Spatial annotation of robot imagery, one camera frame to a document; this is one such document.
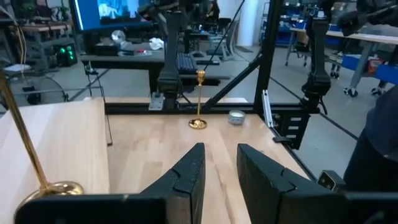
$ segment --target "brass candle holder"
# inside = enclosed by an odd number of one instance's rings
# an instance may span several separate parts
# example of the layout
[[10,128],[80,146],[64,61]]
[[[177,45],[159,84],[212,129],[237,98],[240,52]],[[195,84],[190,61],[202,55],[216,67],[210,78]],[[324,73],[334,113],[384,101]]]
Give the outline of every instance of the brass candle holder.
[[32,140],[30,139],[29,133],[24,120],[22,119],[21,112],[17,106],[14,95],[12,94],[6,80],[6,74],[0,72],[0,90],[4,93],[4,99],[8,105],[9,111],[14,119],[19,134],[21,135],[22,142],[25,145],[26,151],[29,155],[29,159],[33,165],[36,176],[39,180],[40,187],[35,192],[31,193],[26,197],[18,206],[21,207],[23,204],[35,198],[41,198],[48,195],[81,195],[84,194],[83,187],[75,182],[61,181],[56,183],[48,183],[44,175],[42,165],[40,164],[39,158],[37,157],[35,148]]
[[193,129],[205,129],[207,127],[207,122],[200,119],[200,99],[201,99],[201,84],[205,81],[205,71],[197,71],[198,76],[198,87],[199,87],[199,98],[198,98],[198,117],[196,119],[189,121],[189,126]]

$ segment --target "metal bracket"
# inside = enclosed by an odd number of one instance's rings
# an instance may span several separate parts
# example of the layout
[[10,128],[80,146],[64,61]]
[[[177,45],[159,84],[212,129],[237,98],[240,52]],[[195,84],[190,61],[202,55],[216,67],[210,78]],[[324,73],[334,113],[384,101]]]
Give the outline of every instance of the metal bracket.
[[264,119],[268,128],[274,127],[274,120],[272,119],[271,104],[269,103],[268,90],[262,91],[262,107],[264,110]]
[[163,109],[163,101],[164,101],[163,93],[152,93],[148,110],[161,111]]

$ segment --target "candlestick base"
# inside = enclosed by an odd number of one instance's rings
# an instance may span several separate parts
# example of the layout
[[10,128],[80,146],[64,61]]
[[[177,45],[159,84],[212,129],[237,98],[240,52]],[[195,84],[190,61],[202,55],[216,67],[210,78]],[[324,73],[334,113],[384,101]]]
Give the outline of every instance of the candlestick base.
[[82,195],[84,194],[83,187],[72,181],[61,181],[61,182],[56,182],[52,183],[49,186],[49,189],[39,189],[36,190],[35,192],[31,193],[28,197],[26,197],[18,206],[21,207],[25,203],[45,197],[45,196],[51,196],[51,195]]
[[189,126],[193,129],[205,129],[207,127],[207,122],[197,118],[189,121]]

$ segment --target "keyboard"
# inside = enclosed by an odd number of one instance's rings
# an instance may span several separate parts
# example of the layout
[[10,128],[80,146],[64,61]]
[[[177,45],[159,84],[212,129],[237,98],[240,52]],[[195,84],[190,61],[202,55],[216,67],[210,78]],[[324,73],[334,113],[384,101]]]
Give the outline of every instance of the keyboard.
[[184,75],[197,74],[198,70],[197,63],[193,58],[193,56],[190,54],[178,53],[176,64],[179,74],[184,74]]

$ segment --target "computer screen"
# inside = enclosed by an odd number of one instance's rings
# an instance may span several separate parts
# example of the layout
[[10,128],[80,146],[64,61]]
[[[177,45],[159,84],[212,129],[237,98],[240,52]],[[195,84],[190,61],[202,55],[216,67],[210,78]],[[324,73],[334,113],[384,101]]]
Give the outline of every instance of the computer screen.
[[[139,6],[149,4],[150,0],[70,0],[70,3],[73,6],[72,15],[78,32],[151,25],[136,12]],[[104,17],[117,19],[126,15],[129,15],[132,20],[101,23],[101,18]]]

